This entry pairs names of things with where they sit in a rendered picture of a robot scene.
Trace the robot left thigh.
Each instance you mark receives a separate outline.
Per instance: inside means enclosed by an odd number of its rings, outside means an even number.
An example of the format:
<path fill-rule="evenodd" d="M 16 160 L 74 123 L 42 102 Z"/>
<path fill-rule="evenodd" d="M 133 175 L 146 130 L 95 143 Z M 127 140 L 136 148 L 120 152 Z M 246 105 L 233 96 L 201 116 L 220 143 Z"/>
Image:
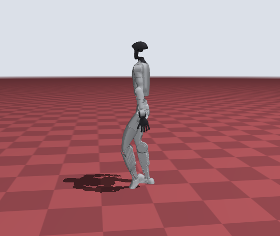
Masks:
<path fill-rule="evenodd" d="M 146 113 L 146 119 L 148 119 L 148 115 L 147 115 L 147 111 L 145 111 Z M 121 150 L 124 153 L 124 150 L 128 147 L 131 146 L 130 142 L 133 140 L 133 138 L 135 137 L 135 135 L 138 132 L 138 124 L 136 123 L 139 122 L 140 118 L 139 118 L 139 111 L 137 111 L 132 118 L 130 119 L 130 121 L 128 122 L 128 124 L 126 125 L 126 128 L 124 130 L 123 133 L 123 137 L 122 137 L 122 145 L 121 145 Z M 125 154 L 125 153 L 124 153 Z"/>

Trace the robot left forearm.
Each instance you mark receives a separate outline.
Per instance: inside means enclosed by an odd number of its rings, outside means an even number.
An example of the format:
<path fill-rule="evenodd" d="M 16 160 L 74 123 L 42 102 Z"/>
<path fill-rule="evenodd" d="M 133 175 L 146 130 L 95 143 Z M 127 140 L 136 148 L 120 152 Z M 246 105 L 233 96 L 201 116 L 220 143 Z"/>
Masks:
<path fill-rule="evenodd" d="M 145 116 L 145 111 L 144 111 L 144 94 L 141 88 L 136 88 L 136 100 L 137 100 L 137 110 L 140 112 L 140 116 Z"/>

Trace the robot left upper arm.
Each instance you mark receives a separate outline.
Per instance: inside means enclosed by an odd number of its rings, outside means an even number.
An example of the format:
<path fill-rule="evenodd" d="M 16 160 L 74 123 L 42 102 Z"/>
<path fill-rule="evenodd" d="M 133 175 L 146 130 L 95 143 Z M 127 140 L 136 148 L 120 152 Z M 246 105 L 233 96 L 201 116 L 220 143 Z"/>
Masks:
<path fill-rule="evenodd" d="M 143 66 L 142 64 L 135 65 L 133 67 L 134 75 L 135 75 L 135 82 L 137 84 L 137 88 L 141 88 L 143 91 Z M 136 88 L 134 89 L 134 94 L 136 94 Z"/>

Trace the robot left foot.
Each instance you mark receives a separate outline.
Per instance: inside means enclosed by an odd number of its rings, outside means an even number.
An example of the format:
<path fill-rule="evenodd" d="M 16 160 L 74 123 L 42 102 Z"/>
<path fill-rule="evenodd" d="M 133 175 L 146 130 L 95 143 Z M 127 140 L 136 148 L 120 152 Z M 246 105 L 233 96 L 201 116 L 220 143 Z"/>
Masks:
<path fill-rule="evenodd" d="M 137 174 L 138 178 L 134 181 L 131 181 L 131 184 L 129 186 L 130 189 L 135 189 L 137 187 L 137 185 L 144 179 L 144 175 L 143 174 Z"/>

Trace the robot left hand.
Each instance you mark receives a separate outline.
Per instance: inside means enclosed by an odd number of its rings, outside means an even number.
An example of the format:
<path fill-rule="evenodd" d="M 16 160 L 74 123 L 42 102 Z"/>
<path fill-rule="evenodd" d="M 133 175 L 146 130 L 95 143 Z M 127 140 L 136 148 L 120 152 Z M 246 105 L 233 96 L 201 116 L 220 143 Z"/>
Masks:
<path fill-rule="evenodd" d="M 146 131 L 147 131 L 147 126 L 148 126 L 148 130 L 150 130 L 150 127 L 149 127 L 149 124 L 148 124 L 148 120 L 145 118 L 145 116 L 140 116 L 140 112 L 139 112 L 139 124 L 138 124 L 138 127 L 137 129 L 139 129 L 139 126 L 141 125 L 141 132 L 142 132 L 142 127 L 143 127 L 143 132 L 145 132 L 145 128 L 146 128 Z"/>

